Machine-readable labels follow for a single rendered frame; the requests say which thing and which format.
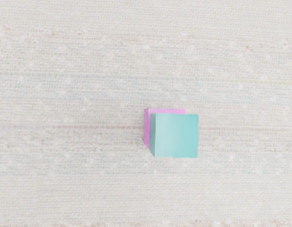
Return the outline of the pink cube block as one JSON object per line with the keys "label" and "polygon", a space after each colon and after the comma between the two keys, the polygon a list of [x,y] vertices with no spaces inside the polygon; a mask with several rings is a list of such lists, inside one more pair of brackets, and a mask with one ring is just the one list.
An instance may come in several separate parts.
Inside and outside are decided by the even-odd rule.
{"label": "pink cube block", "polygon": [[150,115],[151,114],[185,114],[185,109],[170,109],[170,108],[146,108],[144,109],[144,136],[143,143],[150,147]]}

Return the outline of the teal cube block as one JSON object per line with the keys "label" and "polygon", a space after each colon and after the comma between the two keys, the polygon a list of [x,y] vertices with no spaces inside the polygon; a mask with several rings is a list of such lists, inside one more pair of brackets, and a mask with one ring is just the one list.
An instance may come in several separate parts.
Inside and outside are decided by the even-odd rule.
{"label": "teal cube block", "polygon": [[150,116],[150,153],[155,157],[196,158],[197,114],[153,113]]}

